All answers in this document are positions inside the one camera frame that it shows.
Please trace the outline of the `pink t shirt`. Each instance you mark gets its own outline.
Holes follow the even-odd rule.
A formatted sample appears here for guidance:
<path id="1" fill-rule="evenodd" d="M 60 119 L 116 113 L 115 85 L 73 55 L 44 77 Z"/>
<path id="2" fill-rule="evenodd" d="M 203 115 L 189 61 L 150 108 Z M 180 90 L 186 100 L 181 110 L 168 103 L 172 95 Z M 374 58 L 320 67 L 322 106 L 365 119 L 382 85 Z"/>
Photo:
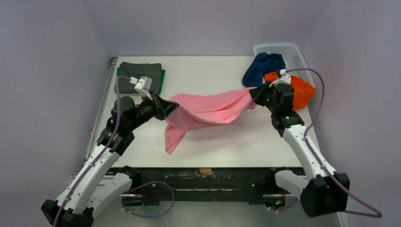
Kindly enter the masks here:
<path id="1" fill-rule="evenodd" d="M 165 151 L 168 154 L 173 153 L 188 131 L 230 124 L 243 112 L 257 106 L 249 88 L 210 96 L 178 94 L 170 101 L 179 106 L 165 119 Z"/>

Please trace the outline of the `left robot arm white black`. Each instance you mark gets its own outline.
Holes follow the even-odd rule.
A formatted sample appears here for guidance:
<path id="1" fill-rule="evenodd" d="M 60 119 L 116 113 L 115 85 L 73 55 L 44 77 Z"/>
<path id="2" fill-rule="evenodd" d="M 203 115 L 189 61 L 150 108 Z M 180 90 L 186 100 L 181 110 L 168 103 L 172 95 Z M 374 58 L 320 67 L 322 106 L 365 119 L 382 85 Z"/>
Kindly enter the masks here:
<path id="1" fill-rule="evenodd" d="M 105 185 L 99 183 L 133 142 L 135 129 L 152 118 L 165 120 L 178 107 L 178 103 L 154 93 L 140 104 L 129 96 L 117 98 L 90 158 L 62 194 L 41 206 L 48 222 L 54 227 L 90 227 L 118 196 L 138 192 L 141 173 L 129 166 L 121 168 Z"/>

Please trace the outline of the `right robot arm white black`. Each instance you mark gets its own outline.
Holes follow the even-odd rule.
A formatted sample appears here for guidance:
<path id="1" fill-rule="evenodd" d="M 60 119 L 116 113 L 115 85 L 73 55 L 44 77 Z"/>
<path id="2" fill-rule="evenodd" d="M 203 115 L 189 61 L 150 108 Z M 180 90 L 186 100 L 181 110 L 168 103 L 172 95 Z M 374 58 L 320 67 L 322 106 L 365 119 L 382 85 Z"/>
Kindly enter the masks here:
<path id="1" fill-rule="evenodd" d="M 293 110 L 293 88 L 288 84 L 265 83 L 249 93 L 255 104 L 269 109 L 272 126 L 292 148 L 306 175 L 302 178 L 285 168 L 275 169 L 265 180 L 266 188 L 270 192 L 284 189 L 293 194 L 309 217 L 345 211 L 350 179 L 345 173 L 338 173 L 310 139 L 304 121 Z"/>

